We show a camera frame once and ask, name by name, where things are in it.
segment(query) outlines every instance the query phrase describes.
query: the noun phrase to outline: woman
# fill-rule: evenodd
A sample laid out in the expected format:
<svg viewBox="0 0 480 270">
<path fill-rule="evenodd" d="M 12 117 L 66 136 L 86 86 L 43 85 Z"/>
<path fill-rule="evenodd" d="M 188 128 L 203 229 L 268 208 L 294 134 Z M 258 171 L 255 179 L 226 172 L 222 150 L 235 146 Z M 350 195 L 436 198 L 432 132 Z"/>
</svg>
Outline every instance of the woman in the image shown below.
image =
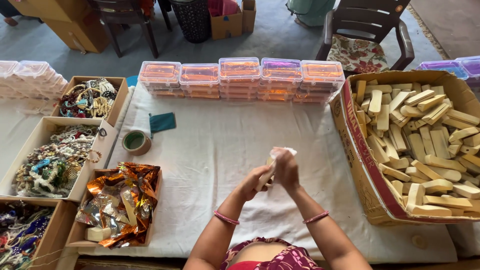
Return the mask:
<svg viewBox="0 0 480 270">
<path fill-rule="evenodd" d="M 328 211 L 299 184 L 298 166 L 293 155 L 286 149 L 278 151 L 275 181 L 282 184 L 297 204 L 304 223 L 332 269 L 371 270 L 360 251 L 328 216 Z M 268 166 L 253 169 L 230 193 L 198 238 L 184 270 L 321 269 L 308 257 L 305 249 L 277 238 L 256 238 L 227 251 L 243 204 L 256 195 L 258 179 L 267 171 Z"/>
</svg>

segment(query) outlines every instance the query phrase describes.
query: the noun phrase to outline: chair armrest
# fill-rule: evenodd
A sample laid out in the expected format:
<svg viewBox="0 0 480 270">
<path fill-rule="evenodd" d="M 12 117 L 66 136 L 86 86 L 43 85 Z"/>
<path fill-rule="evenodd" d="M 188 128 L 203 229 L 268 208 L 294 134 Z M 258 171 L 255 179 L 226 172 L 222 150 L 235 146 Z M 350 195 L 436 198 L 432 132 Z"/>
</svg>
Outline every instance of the chair armrest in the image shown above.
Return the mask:
<svg viewBox="0 0 480 270">
<path fill-rule="evenodd" d="M 320 50 L 317 53 L 317 57 L 315 58 L 318 61 L 325 61 L 327 60 L 328 53 L 332 48 L 332 36 L 333 36 L 333 13 L 335 10 L 330 10 L 327 15 L 325 16 L 325 24 L 324 24 L 324 32 L 322 37 L 322 45 L 320 46 Z"/>
<path fill-rule="evenodd" d="M 402 55 L 398 61 L 392 66 L 391 70 L 404 70 L 415 59 L 412 41 L 408 34 L 407 25 L 402 20 L 399 20 L 398 26 L 395 27 L 396 38 Z"/>
</svg>

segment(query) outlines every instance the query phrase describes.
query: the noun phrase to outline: pink bangle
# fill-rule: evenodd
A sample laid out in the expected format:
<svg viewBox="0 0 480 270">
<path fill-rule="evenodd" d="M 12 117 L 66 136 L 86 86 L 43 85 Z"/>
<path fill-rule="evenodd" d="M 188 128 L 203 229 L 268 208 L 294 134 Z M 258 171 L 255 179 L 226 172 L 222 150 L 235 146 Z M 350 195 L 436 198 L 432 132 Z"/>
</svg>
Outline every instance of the pink bangle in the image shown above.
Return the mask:
<svg viewBox="0 0 480 270">
<path fill-rule="evenodd" d="M 213 211 L 213 214 L 218 217 L 219 219 L 223 220 L 223 221 L 226 221 L 228 223 L 232 223 L 233 225 L 238 225 L 240 224 L 240 222 L 238 221 L 235 221 L 235 220 L 231 220 L 225 216 L 223 216 L 222 214 L 218 213 L 217 211 Z"/>
<path fill-rule="evenodd" d="M 321 220 L 322 218 L 328 216 L 328 213 L 330 213 L 330 212 L 325 211 L 325 212 L 321 213 L 320 215 L 314 216 L 313 218 L 311 218 L 309 220 L 304 220 L 303 223 L 308 224 L 308 223 L 311 223 L 311 222 L 314 222 L 314 221 L 317 221 L 317 220 Z"/>
</svg>

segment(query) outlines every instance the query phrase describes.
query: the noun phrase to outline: person's foot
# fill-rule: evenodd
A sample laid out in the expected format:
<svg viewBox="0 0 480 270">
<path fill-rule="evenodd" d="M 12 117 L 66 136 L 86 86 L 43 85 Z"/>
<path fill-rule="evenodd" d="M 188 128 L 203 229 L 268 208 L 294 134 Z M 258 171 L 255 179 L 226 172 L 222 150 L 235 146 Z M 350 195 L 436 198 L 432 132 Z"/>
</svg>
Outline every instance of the person's foot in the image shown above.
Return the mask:
<svg viewBox="0 0 480 270">
<path fill-rule="evenodd" d="M 298 18 L 295 18 L 295 22 L 297 24 L 299 24 L 300 26 L 302 26 L 303 28 L 308 28 L 309 26 L 304 24 L 301 20 L 299 20 Z"/>
<path fill-rule="evenodd" d="M 3 19 L 4 22 L 6 22 L 10 26 L 17 26 L 18 22 L 14 20 L 13 18 L 5 18 Z"/>
</svg>

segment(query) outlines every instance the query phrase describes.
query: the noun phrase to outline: tape roll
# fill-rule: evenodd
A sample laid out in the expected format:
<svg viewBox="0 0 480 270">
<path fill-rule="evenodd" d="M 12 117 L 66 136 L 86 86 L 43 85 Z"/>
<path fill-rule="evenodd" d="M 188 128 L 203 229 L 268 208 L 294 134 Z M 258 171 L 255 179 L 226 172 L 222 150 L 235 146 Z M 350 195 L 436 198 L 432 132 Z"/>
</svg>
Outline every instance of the tape roll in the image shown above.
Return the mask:
<svg viewBox="0 0 480 270">
<path fill-rule="evenodd" d="M 123 137 L 122 146 L 132 156 L 141 156 L 150 150 L 152 141 L 143 131 L 132 130 Z"/>
</svg>

